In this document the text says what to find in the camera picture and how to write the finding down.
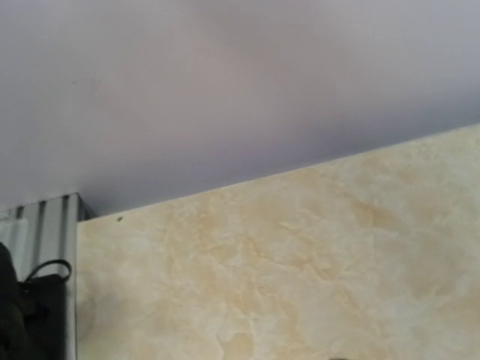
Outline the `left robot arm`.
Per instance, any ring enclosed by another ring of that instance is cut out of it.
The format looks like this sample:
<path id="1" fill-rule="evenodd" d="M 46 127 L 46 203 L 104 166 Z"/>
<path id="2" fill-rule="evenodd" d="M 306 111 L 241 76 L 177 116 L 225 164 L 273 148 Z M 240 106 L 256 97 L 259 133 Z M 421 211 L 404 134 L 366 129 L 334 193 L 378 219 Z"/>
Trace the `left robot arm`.
<path id="1" fill-rule="evenodd" d="M 53 259 L 20 281 L 1 245 L 1 358 L 64 359 L 67 283 L 71 264 Z"/>

